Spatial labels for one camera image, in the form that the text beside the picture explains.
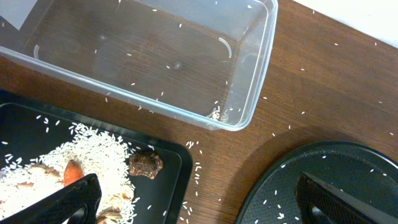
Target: carrot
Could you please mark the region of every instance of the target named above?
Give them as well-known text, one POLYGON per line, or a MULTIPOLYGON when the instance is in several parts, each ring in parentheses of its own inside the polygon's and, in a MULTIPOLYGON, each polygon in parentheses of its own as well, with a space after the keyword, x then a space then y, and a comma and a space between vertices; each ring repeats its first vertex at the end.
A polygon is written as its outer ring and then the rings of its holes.
POLYGON ((84 177, 80 164, 76 161, 69 161, 65 173, 63 174, 63 186, 66 187, 80 178, 84 177))

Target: black rectangular tray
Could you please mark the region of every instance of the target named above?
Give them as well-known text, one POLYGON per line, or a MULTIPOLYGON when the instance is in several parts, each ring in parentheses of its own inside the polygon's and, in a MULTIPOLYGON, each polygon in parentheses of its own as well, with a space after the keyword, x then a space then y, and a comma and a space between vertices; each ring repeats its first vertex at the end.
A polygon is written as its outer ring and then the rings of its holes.
POLYGON ((131 177, 136 186, 135 197, 141 199, 136 203, 134 224, 140 223, 177 223, 185 191, 193 167, 191 154, 179 144, 164 141, 136 131, 128 130, 103 121, 63 110, 51 105, 44 105, 23 97, 0 90, 0 167, 6 165, 4 156, 13 154, 14 158, 22 157, 21 165, 29 159, 49 153, 61 143, 72 141, 68 129, 71 123, 83 123, 102 131, 121 135, 124 142, 139 146, 142 151, 149 151, 148 145, 154 146, 164 162, 164 168, 154 180, 147 177, 131 177), (44 124, 44 117, 49 124, 44 124))

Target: black round plate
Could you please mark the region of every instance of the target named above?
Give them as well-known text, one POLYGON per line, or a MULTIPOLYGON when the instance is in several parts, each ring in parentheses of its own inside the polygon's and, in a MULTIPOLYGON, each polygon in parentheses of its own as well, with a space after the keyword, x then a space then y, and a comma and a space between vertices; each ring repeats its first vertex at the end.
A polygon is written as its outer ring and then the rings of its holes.
POLYGON ((366 146, 324 141, 300 147, 267 169, 246 197, 235 224, 301 223, 294 194, 301 172, 398 217, 397 163, 366 146))

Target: black tray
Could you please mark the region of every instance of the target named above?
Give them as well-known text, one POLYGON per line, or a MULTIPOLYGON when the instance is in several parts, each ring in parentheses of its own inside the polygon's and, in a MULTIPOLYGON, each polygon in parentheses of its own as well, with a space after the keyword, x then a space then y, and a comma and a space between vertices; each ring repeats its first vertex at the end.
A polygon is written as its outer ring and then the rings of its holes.
POLYGON ((103 131, 121 135, 125 142, 139 146, 142 151, 154 146, 164 162, 164 168, 154 180, 147 177, 130 177, 136 186, 134 224, 140 223, 176 223, 182 206, 185 191, 193 167, 188 150, 179 144, 164 141, 136 131, 115 126, 103 121, 63 110, 55 106, 44 105, 23 97, 0 90, 0 167, 6 165, 4 156, 12 153, 14 158, 22 157, 21 165, 29 159, 46 154, 56 146, 71 141, 73 136, 68 129, 72 122, 83 123, 103 131), (44 117, 49 124, 44 124, 44 117))
POLYGON ((271 165, 246 196, 235 224, 254 223, 257 219, 258 223, 302 223, 295 200, 301 172, 309 172, 398 217, 398 164, 360 144, 323 141, 300 147, 271 165), (283 219, 277 218, 279 213, 284 214, 283 219))

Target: wood grain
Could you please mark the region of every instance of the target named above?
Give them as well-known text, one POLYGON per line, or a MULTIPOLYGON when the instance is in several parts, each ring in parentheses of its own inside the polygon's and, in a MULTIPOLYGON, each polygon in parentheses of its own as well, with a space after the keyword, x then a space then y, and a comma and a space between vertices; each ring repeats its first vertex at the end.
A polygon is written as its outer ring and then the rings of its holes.
MULTIPOLYGON (((103 95, 4 58, 0 88, 180 144, 199 141, 190 150, 202 170, 199 185, 192 179, 186 194, 189 223, 233 223, 264 170, 304 144, 347 139, 398 161, 397 62, 397 49, 281 0, 261 93, 267 100, 259 100, 242 131, 208 131, 111 98, 106 103, 103 95)), ((188 217, 184 209, 182 216, 188 217)))

